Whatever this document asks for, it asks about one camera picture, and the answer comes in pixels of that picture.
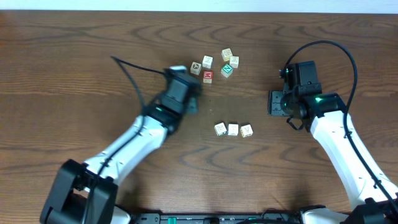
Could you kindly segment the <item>green-edged wooden block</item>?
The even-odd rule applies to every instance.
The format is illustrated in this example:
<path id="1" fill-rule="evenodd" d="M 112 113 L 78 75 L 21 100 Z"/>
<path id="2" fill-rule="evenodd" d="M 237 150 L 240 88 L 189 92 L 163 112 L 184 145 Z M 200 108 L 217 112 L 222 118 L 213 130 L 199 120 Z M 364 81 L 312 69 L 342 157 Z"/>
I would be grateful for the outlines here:
<path id="1" fill-rule="evenodd" d="M 226 126 L 224 122 L 218 123 L 214 126 L 215 132 L 218 136 L 222 136 L 227 133 Z"/>

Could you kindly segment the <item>plain wooden block placed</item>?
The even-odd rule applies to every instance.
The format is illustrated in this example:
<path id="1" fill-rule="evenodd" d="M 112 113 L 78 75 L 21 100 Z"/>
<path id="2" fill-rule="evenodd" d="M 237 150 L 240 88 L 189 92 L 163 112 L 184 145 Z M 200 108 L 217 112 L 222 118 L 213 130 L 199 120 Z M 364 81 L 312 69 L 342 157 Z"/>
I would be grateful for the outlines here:
<path id="1" fill-rule="evenodd" d="M 243 138 L 249 137 L 253 135 L 253 130 L 250 124 L 241 126 L 240 129 L 241 135 Z"/>

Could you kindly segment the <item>yellow-edged wooden block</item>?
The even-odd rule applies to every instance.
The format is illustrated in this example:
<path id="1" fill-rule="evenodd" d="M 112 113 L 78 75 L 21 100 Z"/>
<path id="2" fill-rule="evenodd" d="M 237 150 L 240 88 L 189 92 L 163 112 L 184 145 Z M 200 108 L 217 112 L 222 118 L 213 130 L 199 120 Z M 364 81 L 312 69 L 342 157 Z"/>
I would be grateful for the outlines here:
<path id="1" fill-rule="evenodd" d="M 237 136 L 239 134 L 239 124 L 229 123 L 228 136 Z"/>

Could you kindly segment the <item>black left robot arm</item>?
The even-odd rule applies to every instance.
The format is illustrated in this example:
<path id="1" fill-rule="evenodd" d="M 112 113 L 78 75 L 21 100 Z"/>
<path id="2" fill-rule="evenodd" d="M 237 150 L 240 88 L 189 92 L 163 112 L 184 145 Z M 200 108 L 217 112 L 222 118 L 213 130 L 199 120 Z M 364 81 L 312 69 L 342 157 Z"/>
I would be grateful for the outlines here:
<path id="1" fill-rule="evenodd" d="M 116 205 L 118 188 L 130 172 L 173 134 L 185 113 L 197 112 L 198 90 L 163 91 L 134 123 L 99 154 L 59 168 L 40 214 L 41 223 L 130 223 Z"/>

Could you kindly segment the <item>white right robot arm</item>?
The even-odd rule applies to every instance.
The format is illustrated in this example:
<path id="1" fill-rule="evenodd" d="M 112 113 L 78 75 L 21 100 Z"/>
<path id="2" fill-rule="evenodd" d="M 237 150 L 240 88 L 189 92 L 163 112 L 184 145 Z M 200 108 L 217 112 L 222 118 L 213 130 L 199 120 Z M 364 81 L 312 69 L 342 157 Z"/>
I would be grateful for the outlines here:
<path id="1" fill-rule="evenodd" d="M 302 223 L 397 223 L 397 186 L 383 173 L 356 132 L 346 106 L 336 93 L 295 96 L 270 91 L 268 113 L 301 119 L 325 150 L 349 198 L 349 215 L 328 208 L 306 208 Z"/>

